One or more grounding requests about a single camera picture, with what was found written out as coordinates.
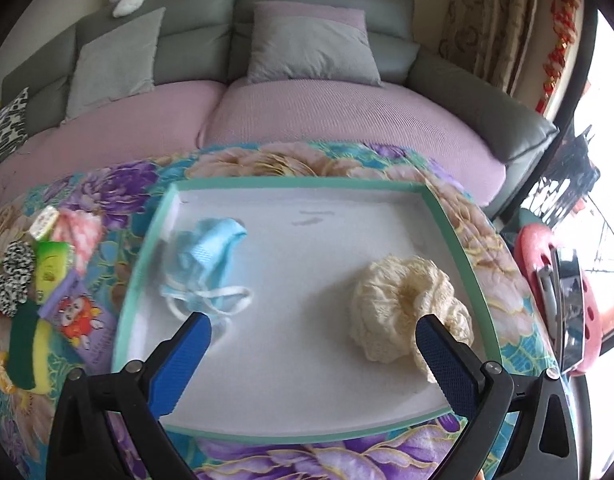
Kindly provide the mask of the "light blue face mask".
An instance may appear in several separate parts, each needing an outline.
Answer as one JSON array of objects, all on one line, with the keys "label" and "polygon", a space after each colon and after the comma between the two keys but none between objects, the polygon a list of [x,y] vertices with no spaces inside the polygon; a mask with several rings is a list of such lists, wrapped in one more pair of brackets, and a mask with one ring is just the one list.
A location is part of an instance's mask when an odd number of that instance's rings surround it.
[{"label": "light blue face mask", "polygon": [[200,312],[219,338],[230,327],[231,318],[249,307],[253,292],[226,283],[235,248],[246,235],[245,226],[232,218],[203,219],[192,230],[170,235],[159,293],[177,320]]}]

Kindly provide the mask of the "purple cartoon tissue pack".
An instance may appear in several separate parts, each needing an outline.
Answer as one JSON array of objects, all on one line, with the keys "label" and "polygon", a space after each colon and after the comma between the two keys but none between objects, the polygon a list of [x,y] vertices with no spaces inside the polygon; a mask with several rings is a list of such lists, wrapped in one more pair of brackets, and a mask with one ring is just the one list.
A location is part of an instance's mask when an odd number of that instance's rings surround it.
[{"label": "purple cartoon tissue pack", "polygon": [[117,318],[93,299],[76,270],[44,300],[38,315],[68,340],[89,375],[110,372]]}]

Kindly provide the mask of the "cream lace scrunchie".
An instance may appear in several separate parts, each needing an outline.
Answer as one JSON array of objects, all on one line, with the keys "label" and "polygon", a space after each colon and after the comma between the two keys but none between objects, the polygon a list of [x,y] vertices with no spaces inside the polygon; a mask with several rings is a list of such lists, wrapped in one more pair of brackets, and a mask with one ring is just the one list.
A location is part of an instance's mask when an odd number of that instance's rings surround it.
[{"label": "cream lace scrunchie", "polygon": [[473,323],[449,276],[433,261],[388,255],[362,272],[348,308],[349,336],[370,362],[410,358],[427,382],[436,379],[417,344],[415,326],[435,315],[460,342],[471,346]]}]

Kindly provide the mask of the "green yellow sponge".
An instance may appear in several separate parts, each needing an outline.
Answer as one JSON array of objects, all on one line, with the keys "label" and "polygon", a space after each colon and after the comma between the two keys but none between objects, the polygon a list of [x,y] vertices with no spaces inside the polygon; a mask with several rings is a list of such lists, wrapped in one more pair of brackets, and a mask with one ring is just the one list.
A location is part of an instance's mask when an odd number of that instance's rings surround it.
[{"label": "green yellow sponge", "polygon": [[34,394],[51,390],[49,354],[53,327],[38,315],[28,299],[14,315],[5,369],[17,389]]}]

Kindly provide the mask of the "pink white fluffy cloth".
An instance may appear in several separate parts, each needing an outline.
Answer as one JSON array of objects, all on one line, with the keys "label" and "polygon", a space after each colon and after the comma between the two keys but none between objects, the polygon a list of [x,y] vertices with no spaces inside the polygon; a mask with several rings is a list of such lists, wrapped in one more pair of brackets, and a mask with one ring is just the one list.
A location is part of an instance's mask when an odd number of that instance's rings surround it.
[{"label": "pink white fluffy cloth", "polygon": [[50,236],[51,242],[63,242],[74,249],[74,266],[86,275],[89,262],[104,234],[102,219],[82,210],[60,209]]}]

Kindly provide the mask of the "leopard print scrunchie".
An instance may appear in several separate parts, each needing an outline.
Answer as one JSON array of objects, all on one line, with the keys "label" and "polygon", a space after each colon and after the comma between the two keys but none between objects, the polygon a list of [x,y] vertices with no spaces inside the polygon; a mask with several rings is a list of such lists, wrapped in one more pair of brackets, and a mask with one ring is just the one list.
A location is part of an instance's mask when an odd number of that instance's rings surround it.
[{"label": "leopard print scrunchie", "polygon": [[26,240],[11,242],[0,262],[0,313],[12,318],[26,304],[34,274],[34,248]]}]

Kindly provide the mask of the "green tissue pack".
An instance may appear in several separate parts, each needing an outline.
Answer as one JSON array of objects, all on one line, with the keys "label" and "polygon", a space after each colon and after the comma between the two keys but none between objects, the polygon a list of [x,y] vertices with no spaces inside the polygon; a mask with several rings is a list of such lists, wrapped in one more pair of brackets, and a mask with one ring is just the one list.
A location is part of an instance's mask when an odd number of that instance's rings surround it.
[{"label": "green tissue pack", "polygon": [[36,303],[44,304],[63,282],[74,263],[74,247],[67,242],[39,242],[36,246],[34,291]]}]

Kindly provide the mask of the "red plastic stool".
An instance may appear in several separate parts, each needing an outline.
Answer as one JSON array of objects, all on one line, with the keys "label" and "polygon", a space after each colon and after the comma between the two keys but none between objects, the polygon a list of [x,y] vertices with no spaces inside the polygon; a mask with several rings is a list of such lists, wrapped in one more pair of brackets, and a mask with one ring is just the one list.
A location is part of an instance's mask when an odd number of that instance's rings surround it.
[{"label": "red plastic stool", "polygon": [[609,349],[614,312],[600,312],[576,251],[561,248],[548,226],[523,226],[513,257],[530,285],[562,374],[585,375]]}]

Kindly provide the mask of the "teal white tray box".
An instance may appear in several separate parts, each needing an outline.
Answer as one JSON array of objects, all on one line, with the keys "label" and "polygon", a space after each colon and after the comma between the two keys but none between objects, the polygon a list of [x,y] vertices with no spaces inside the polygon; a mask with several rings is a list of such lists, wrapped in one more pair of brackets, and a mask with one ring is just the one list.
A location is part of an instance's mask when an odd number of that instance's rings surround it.
[{"label": "teal white tray box", "polygon": [[247,231],[228,272],[252,304],[207,351],[163,425],[194,437],[262,444],[380,434],[443,415],[448,404],[408,359],[368,361],[347,311],[362,271],[388,255],[433,261],[473,321],[474,352],[499,360],[472,266],[432,191],[415,182],[208,178],[173,183],[134,265],[113,365],[147,358],[180,321],[159,291],[173,235],[208,218]]}]

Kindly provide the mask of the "grey sofa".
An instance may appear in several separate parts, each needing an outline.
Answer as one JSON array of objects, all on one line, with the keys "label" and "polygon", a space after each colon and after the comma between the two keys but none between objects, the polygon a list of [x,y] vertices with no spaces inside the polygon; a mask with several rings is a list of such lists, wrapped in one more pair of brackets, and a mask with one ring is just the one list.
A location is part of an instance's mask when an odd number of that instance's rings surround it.
[{"label": "grey sofa", "polygon": [[115,162],[242,143],[411,148],[490,216],[557,128],[417,44],[413,0],[145,0],[70,25],[4,78],[29,155],[0,199]]}]

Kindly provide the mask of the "black white patterned pillow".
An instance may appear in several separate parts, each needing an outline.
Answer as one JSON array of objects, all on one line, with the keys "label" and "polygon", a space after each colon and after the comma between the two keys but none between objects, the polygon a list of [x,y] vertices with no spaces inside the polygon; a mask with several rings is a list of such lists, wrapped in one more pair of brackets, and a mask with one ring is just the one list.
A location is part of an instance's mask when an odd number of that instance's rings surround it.
[{"label": "black white patterned pillow", "polygon": [[12,102],[0,110],[0,164],[27,141],[27,102],[28,89],[23,88]]}]

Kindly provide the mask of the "grey pillow left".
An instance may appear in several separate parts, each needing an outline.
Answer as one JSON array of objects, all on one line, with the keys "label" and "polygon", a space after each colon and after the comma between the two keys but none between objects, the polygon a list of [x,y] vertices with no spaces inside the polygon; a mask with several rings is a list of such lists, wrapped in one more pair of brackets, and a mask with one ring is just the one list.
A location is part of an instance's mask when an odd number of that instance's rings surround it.
[{"label": "grey pillow left", "polygon": [[154,90],[155,55],[165,12],[159,8],[143,14],[81,48],[64,122]]}]

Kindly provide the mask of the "grey purple pillow right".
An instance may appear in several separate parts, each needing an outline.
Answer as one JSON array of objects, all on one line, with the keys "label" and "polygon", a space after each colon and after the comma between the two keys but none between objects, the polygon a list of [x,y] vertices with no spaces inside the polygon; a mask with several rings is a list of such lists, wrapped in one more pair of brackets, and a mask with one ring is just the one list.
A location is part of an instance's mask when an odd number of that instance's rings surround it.
[{"label": "grey purple pillow right", "polygon": [[281,80],[333,80],[379,87],[365,12],[292,1],[254,6],[251,84]]}]

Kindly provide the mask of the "beige patterned curtain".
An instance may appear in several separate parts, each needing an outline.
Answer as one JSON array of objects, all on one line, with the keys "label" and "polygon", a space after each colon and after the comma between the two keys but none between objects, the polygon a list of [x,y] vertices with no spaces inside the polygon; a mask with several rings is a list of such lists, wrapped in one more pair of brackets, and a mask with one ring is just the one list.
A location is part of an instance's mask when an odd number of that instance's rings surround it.
[{"label": "beige patterned curtain", "polygon": [[532,36],[538,0],[449,0],[438,53],[508,94]]}]

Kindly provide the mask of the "red hanging decoration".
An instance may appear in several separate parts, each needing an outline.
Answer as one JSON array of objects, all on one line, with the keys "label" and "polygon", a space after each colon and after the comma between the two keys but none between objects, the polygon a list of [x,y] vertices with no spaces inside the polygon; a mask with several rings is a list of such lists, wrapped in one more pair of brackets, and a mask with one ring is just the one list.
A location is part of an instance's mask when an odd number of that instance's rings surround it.
[{"label": "red hanging decoration", "polygon": [[562,80],[569,52],[576,45],[578,37],[576,19],[582,5],[583,0],[552,0],[551,2],[552,31],[556,40],[554,40],[554,47],[547,54],[546,62],[542,64],[545,79],[542,83],[542,95],[535,107],[536,112],[544,117],[547,116],[548,106]]}]

